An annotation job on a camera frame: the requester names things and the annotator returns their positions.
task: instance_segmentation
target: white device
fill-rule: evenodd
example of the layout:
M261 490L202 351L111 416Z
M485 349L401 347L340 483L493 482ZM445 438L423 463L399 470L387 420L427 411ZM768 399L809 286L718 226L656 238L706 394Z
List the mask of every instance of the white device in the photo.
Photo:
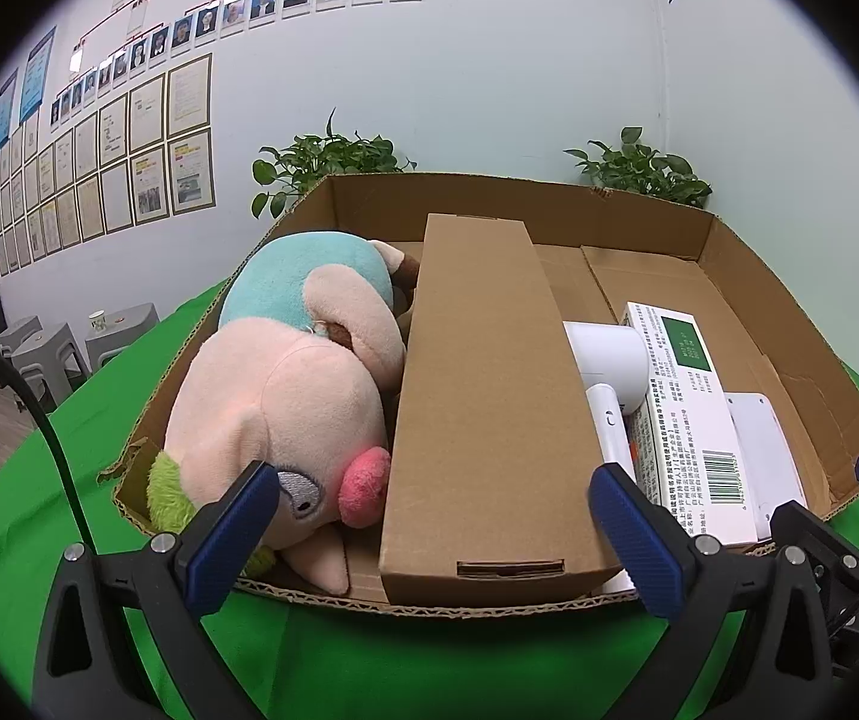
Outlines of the white device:
M783 428L767 396L759 392L726 392L735 435L753 501L753 517L760 541L771 538L769 519L786 501L806 505L806 495Z
M626 437L626 426L622 423L615 389L608 384L594 384L586 390L586 400L589 400L592 421L596 424L596 436L599 436L603 462L618 463L629 474L629 478L635 481L633 456L629 452L629 439Z
M633 327L563 322L583 386L608 384L620 410L629 415L642 405L649 385L647 345Z

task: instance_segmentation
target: screw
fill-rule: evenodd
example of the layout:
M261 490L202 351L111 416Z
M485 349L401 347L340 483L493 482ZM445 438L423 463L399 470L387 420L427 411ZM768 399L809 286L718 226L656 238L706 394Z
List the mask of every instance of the screw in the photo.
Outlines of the screw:
M696 551L699 552L700 555L707 556L716 555L722 546L713 536L707 536L706 533L700 533L692 543L695 545Z
M65 548L62 552L62 556L69 560L69 562L76 562L79 560L82 555L85 554L85 546L77 541L75 544L70 544Z
M783 555L785 555L786 560L789 560L793 565L802 565L806 562L806 553L797 546L786 547L786 551L783 552Z
M152 552L159 552L160 555L169 552L173 546L176 546L176 536L171 533L159 533L149 542L149 549L152 549Z

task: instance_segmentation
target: teal plush fabric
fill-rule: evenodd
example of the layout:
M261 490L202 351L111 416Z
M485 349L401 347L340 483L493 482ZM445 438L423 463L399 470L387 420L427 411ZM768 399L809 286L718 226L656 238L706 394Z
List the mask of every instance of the teal plush fabric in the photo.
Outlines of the teal plush fabric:
M298 328L312 324L303 306L303 283L322 265L349 266L393 307L389 271L372 244L348 233L306 232L277 238L256 252L226 295L219 327L243 317L277 319Z

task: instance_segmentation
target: barcode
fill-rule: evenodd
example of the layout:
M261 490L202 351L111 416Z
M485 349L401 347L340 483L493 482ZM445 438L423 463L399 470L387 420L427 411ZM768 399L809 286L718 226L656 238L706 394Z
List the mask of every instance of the barcode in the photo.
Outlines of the barcode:
M710 503L743 503L743 479L731 452L703 452Z

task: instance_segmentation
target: plush toy eye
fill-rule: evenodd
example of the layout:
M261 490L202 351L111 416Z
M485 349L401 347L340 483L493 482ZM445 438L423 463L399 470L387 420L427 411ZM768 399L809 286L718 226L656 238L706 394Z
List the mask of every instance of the plush toy eye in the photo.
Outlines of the plush toy eye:
M308 476L295 471L279 471L279 487L289 496L293 517L303 519L319 509L322 490Z

